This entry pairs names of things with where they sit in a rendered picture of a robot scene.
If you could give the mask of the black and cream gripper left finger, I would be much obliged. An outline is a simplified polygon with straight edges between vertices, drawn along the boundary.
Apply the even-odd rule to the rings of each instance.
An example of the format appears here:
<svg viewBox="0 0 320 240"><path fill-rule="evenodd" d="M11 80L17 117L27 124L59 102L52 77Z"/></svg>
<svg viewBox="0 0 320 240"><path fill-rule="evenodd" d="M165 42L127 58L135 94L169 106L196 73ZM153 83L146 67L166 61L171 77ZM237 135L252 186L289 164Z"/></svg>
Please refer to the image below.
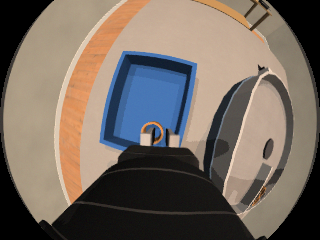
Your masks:
<svg viewBox="0 0 320 240"><path fill-rule="evenodd" d="M150 128L146 133L140 134L140 145L153 146L155 141L155 128Z"/></svg>

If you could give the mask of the blue plastic tray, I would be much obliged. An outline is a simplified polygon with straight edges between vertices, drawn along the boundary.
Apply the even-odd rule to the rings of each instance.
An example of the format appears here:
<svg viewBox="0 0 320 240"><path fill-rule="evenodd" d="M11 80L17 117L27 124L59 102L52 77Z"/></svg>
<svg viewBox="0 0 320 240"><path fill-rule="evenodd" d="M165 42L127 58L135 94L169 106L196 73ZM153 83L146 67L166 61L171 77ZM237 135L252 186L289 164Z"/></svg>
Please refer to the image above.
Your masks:
<svg viewBox="0 0 320 240"><path fill-rule="evenodd" d="M108 91L99 143L124 151L140 145L142 127L159 122L180 136L190 111L197 63L148 52L123 51Z"/></svg>

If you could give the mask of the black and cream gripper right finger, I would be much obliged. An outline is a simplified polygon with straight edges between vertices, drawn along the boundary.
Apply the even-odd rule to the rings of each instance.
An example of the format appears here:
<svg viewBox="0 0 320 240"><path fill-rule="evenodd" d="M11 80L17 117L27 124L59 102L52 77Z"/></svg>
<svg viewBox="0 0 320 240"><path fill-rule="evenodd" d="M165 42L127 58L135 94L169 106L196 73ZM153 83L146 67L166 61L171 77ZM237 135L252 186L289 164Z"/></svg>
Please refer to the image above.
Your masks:
<svg viewBox="0 0 320 240"><path fill-rule="evenodd" d="M180 136L178 134L174 134L170 128L166 128L166 147L179 147Z"/></svg>

